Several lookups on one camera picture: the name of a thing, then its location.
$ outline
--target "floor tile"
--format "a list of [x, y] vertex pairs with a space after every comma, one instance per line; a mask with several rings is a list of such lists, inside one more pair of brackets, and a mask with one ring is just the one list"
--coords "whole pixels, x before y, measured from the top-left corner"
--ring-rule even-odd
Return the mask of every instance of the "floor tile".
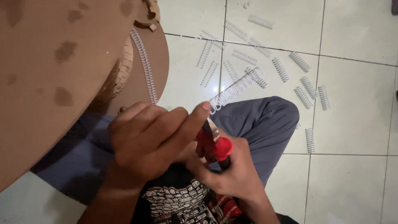
[[0, 193], [2, 223], [71, 224], [85, 209], [31, 172]]
[[[158, 105], [168, 110], [182, 106], [191, 112], [196, 105], [210, 100], [219, 92], [221, 49], [212, 46], [203, 69], [197, 66], [206, 41], [166, 35], [170, 68], [166, 87]], [[218, 66], [206, 88], [201, 82], [212, 61]]]
[[[285, 153], [307, 153], [305, 129], [312, 128], [314, 107], [311, 107], [311, 109], [307, 110], [304, 107], [303, 103], [300, 101], [300, 99], [297, 97], [294, 89], [297, 86], [300, 86], [305, 91], [300, 82], [300, 79], [303, 76], [307, 76], [313, 86], [316, 85], [318, 56], [300, 54], [300, 56], [312, 67], [308, 73], [305, 73], [289, 57], [290, 52], [288, 51], [272, 50], [273, 53], [271, 57], [266, 58], [263, 54], [254, 49], [254, 47], [228, 43], [225, 47], [225, 50], [223, 51], [222, 61], [224, 63], [227, 60], [230, 60], [233, 67], [239, 74], [239, 77], [242, 77], [245, 74], [244, 70], [246, 69], [246, 67], [253, 67], [253, 65], [232, 56], [234, 50], [239, 50], [257, 59], [257, 66], [260, 67], [265, 73], [263, 79], [268, 83], [268, 85], [265, 89], [262, 89], [257, 84], [254, 84], [230, 102], [239, 102], [243, 100], [257, 99], [269, 96], [280, 96], [286, 100], [293, 102], [294, 104], [296, 104], [300, 112], [301, 127], [294, 132], [285, 150]], [[278, 57], [281, 60], [281, 63], [283, 64], [287, 74], [289, 75], [290, 80], [288, 80], [286, 83], [282, 81], [277, 70], [272, 64], [272, 59], [274, 59], [275, 57]], [[226, 70], [225, 65], [223, 64], [221, 69], [221, 90], [224, 90], [231, 84], [233, 84], [233, 81], [228, 71]]]
[[391, 0], [326, 0], [322, 55], [395, 65], [397, 36]]
[[316, 153], [386, 155], [395, 67], [321, 56], [318, 86], [330, 109], [315, 105]]
[[158, 4], [165, 33], [199, 37], [206, 30], [222, 40], [226, 0], [162, 0]]
[[384, 186], [384, 200], [381, 223], [396, 224], [398, 221], [398, 157], [387, 158], [386, 184]]
[[388, 144], [388, 154], [398, 155], [398, 68], [395, 76], [395, 90], [394, 99], [392, 102], [392, 115], [391, 115], [391, 129], [390, 129], [390, 143]]
[[[262, 1], [228, 0], [226, 19], [254, 37], [266, 47], [319, 54], [324, 0]], [[248, 21], [253, 14], [274, 22], [267, 29]], [[225, 30], [225, 41], [245, 43], [232, 32]]]
[[305, 223], [380, 223], [386, 159], [311, 155]]
[[282, 155], [265, 191], [277, 213], [304, 223], [309, 155]]

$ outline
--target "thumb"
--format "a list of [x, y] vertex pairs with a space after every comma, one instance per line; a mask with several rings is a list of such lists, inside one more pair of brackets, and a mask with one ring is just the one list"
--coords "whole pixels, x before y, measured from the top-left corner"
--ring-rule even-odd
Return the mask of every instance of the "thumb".
[[208, 186], [218, 194], [222, 194], [225, 186], [225, 177], [206, 169], [205, 165], [195, 157], [186, 163], [186, 168], [193, 173], [195, 179]]

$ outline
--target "knee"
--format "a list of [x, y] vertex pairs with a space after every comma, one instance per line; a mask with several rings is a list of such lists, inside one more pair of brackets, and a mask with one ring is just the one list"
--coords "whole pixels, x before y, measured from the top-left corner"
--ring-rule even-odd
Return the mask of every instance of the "knee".
[[294, 103], [285, 100], [279, 96], [273, 96], [271, 101], [276, 104], [276, 108], [278, 108], [279, 112], [286, 120], [294, 123], [297, 123], [299, 121], [299, 110]]

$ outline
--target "gray pants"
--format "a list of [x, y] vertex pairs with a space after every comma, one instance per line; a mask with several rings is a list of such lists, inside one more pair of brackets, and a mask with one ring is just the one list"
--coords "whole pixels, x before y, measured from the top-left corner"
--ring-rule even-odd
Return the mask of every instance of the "gray pants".
[[[211, 115], [226, 133], [247, 139], [256, 171], [265, 185], [299, 119], [297, 107], [273, 96], [227, 104]], [[113, 117], [84, 114], [31, 171], [63, 194], [89, 204], [113, 159], [107, 127]], [[212, 170], [220, 170], [217, 163]]]

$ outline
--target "forearm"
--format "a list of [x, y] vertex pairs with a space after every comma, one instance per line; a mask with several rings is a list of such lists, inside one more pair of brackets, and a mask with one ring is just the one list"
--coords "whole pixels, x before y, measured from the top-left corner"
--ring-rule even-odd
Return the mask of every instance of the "forearm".
[[240, 200], [240, 207], [256, 224], [280, 224], [264, 190], [253, 198]]
[[142, 187], [142, 183], [134, 183], [133, 178], [111, 165], [104, 184], [84, 211], [78, 224], [129, 224]]

